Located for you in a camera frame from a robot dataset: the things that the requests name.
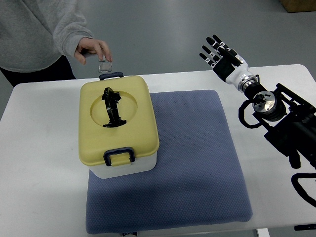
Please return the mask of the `person's bare hand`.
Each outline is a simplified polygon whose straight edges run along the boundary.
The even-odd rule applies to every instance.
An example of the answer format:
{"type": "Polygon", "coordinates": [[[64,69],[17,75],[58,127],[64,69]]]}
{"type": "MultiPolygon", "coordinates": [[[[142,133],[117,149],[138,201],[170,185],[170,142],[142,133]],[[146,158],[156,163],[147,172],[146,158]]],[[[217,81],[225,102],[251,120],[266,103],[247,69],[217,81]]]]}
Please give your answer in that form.
{"type": "Polygon", "coordinates": [[[107,61],[112,62],[112,53],[109,46],[105,41],[92,38],[82,38],[74,52],[74,58],[77,59],[81,64],[86,64],[85,54],[96,54],[99,59],[105,56],[107,61]]]}

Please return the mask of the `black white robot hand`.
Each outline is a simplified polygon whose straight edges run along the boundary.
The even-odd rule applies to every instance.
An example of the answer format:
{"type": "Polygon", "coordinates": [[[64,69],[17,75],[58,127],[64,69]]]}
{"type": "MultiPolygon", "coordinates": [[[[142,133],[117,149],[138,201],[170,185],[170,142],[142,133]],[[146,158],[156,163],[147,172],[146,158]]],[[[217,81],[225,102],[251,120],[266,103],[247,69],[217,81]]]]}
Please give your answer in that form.
{"type": "Polygon", "coordinates": [[[202,46],[205,53],[199,55],[223,82],[244,93],[249,85],[258,81],[249,71],[247,62],[216,35],[207,37],[206,41],[208,46],[202,46]]]}

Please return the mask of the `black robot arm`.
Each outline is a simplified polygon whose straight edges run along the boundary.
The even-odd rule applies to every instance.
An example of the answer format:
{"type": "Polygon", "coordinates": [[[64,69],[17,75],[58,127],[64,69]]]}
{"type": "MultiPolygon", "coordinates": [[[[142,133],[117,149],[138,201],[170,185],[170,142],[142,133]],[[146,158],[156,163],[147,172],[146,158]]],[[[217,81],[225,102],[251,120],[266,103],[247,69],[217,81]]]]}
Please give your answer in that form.
{"type": "Polygon", "coordinates": [[[250,129],[265,127],[265,139],[288,157],[292,168],[300,168],[301,156],[315,166],[315,107],[280,83],[267,91],[255,82],[244,94],[247,100],[238,110],[239,121],[250,129]]]}

